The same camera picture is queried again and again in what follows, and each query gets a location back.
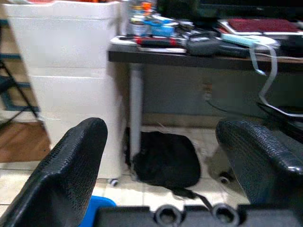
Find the black cable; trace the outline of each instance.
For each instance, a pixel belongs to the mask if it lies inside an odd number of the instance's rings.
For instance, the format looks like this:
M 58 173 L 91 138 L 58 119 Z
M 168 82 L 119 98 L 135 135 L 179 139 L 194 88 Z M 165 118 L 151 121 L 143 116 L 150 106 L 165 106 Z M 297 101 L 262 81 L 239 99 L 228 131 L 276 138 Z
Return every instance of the black cable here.
M 220 110 L 222 112 L 228 113 L 228 114 L 235 114 L 235 115 L 241 115 L 241 116 L 246 116 L 246 117 L 256 117 L 256 118 L 260 118 L 260 119 L 264 119 L 263 117 L 259 117 L 259 116 L 255 116 L 255 115 L 250 115 L 250 114 L 245 114 L 245 113 L 241 113 L 241 112 L 237 112 L 237 111 L 231 111 L 231 110 L 224 110 L 221 109 L 220 107 L 215 106 L 214 104 L 212 104 L 209 100 L 206 100 L 206 102 L 212 106 L 213 108 Z

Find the desk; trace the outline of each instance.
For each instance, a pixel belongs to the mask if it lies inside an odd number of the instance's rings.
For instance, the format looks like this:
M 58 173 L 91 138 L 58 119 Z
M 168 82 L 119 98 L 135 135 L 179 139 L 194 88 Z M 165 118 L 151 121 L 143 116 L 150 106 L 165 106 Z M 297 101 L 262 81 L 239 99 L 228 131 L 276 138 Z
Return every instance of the desk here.
M 131 157 L 140 150 L 140 135 L 143 102 L 143 64 L 200 67 L 226 70 L 254 70 L 250 58 L 196 57 L 172 53 L 140 52 L 135 46 L 112 44 L 108 50 L 108 60 L 130 64 L 130 150 Z M 270 67 L 270 58 L 258 57 L 260 69 Z M 303 72 L 303 61 L 282 60 L 279 72 Z

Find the tiled floor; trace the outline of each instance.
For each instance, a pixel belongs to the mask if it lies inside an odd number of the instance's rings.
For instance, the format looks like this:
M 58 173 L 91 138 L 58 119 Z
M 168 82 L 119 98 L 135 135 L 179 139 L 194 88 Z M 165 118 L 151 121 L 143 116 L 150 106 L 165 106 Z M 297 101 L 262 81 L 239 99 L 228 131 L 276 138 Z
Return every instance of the tiled floor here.
M 213 129 L 145 126 L 143 131 L 185 135 L 192 141 L 202 165 L 202 175 L 199 183 L 189 189 L 207 197 L 211 204 L 225 202 L 236 208 L 238 204 L 249 202 L 237 182 L 225 186 L 215 180 L 221 171 L 229 168 L 229 163 L 224 153 L 220 152 Z M 0 215 L 32 173 L 32 170 L 12 169 L 0 169 Z M 106 179 L 98 179 L 93 195 L 108 197 L 121 206 L 147 205 L 151 210 L 156 210 L 163 204 L 172 204 L 179 209 L 183 209 L 184 205 L 202 204 L 199 199 L 176 198 L 162 187 L 134 182 L 129 171 L 125 171 L 116 187 L 108 184 Z

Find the black backpack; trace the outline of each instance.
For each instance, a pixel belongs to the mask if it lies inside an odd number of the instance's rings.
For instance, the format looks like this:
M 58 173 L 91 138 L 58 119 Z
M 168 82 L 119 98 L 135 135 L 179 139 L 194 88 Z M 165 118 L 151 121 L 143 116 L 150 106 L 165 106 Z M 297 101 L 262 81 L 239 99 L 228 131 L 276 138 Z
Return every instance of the black backpack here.
M 129 150 L 126 163 L 131 164 Z M 133 169 L 141 182 L 165 187 L 177 196 L 198 197 L 212 209 L 204 196 L 185 189 L 198 183 L 201 175 L 195 148 L 186 136 L 142 132 L 141 149 L 133 158 Z

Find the desk leg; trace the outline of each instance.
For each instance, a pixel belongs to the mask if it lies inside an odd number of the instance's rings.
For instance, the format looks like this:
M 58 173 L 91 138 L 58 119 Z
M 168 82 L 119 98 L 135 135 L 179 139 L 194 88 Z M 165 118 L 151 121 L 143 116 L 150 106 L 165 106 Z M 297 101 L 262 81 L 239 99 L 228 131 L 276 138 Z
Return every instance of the desk leg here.
M 143 104 L 143 65 L 130 64 L 130 155 L 131 160 L 140 151 Z

